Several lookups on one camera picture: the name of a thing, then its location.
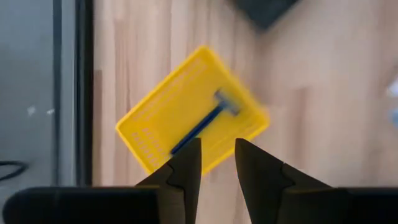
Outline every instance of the black cable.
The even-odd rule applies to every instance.
[[[28,168],[28,165],[25,162],[21,161],[0,161],[0,167],[1,166],[16,166],[18,168],[14,172],[0,177],[0,181],[8,180],[18,175],[21,175]]]

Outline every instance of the wooden table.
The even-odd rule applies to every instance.
[[[97,0],[95,18],[96,185],[146,176],[116,121],[201,44],[269,108],[258,146],[333,186],[398,184],[398,1],[303,0],[267,32],[225,0]],[[250,223],[233,157],[203,177],[197,223]]]

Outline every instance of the wood grain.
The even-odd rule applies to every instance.
[[[146,175],[116,121],[201,44],[266,105],[254,142],[333,186],[398,185],[386,86],[398,66],[398,1],[303,0],[259,32],[227,0],[97,0],[95,183]],[[233,157],[203,177],[198,223],[250,223]]]

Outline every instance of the yellow tray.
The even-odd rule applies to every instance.
[[[221,90],[240,112],[222,111],[199,135],[202,174],[232,155],[236,138],[251,140],[269,117],[207,47],[200,47],[125,115],[116,130],[151,174],[170,159],[171,149],[217,104]]]

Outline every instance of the wooden surface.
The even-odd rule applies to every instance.
[[[224,0],[97,0],[97,185],[146,175],[116,121],[201,44],[214,48],[271,127],[255,143],[333,186],[398,185],[398,1],[303,0],[267,32]],[[202,178],[197,223],[250,223],[234,158]]]

